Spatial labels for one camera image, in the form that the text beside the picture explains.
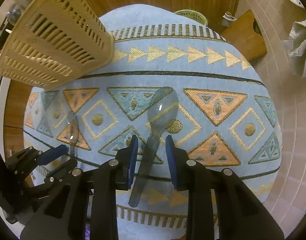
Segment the yellow triangle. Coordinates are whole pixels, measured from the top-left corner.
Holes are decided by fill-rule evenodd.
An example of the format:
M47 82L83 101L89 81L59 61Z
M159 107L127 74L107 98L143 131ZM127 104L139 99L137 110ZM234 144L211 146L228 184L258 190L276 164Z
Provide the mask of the yellow triangle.
M217 132L205 139L189 152L190 159L196 159L204 166L234 166L240 161Z
M188 201L189 201L188 197L185 197L180 192L173 190L171 200L170 200L170 207L184 204L184 203L187 203Z
M234 64L242 61L238 57L236 57L235 55L233 55L231 52L229 52L227 50L225 50L225 59L226 59L226 66L227 67L231 67Z
M30 93L29 98L28 98L28 105L30 108L32 108L37 96L38 96L38 93Z
M207 54L205 54L204 52L195 49L191 46L188 46L188 63L191 63L199 58L205 57L207 56Z
M114 51L114 56L113 56L113 59L112 59L112 62L116 62L116 61L119 61L121 60L122 58L126 57L128 54L126 52L123 52L119 49L116 49Z
M216 52L213 49L207 48L207 63L212 64L214 62L217 62L221 59L224 59L223 55Z
M86 142L83 134L80 132L80 130L78 131L79 134L78 134L78 141L76 143L76 147L78 148L82 148L82 149L85 149L85 150L88 150L90 151L91 150L91 147L88 145L88 143ZM70 126L69 124L60 132L60 134L57 136L57 140L61 141L61 142L64 142L64 143L67 143L67 144L70 144Z
M163 51L163 50L160 50L159 48L157 47L154 47L154 46L150 46L148 48L148 53L147 53L147 60L146 62L150 62L154 59L157 59L158 57L161 57L163 55L165 55L167 52Z
M32 118L32 113L28 113L26 120L25 120L25 125L28 127L35 129L34 124L33 124L33 118Z
M162 193L160 193L159 191L155 190L155 189L151 189L149 194L142 194L142 197L147 197L148 199L148 204L149 205L154 205L160 202L164 202L164 201L168 201L169 198L165 195L163 195Z
M97 91L98 88L68 89L63 93L69 107L76 113Z
M128 63L133 62L134 60L137 60L138 58L143 57L145 55L146 55L145 51L131 47L128 56Z
M222 123L247 98L246 94L216 90L183 89L183 92L215 126ZM225 97L234 97L234 101L228 103L223 99Z
M240 60L242 60L242 69L245 70L246 68L252 67L252 65L247 61L247 59L241 55Z
M173 60L178 59L179 57L182 57L186 55L187 53L181 49L178 49L177 47L168 45L167 47L167 57L166 62L171 62Z

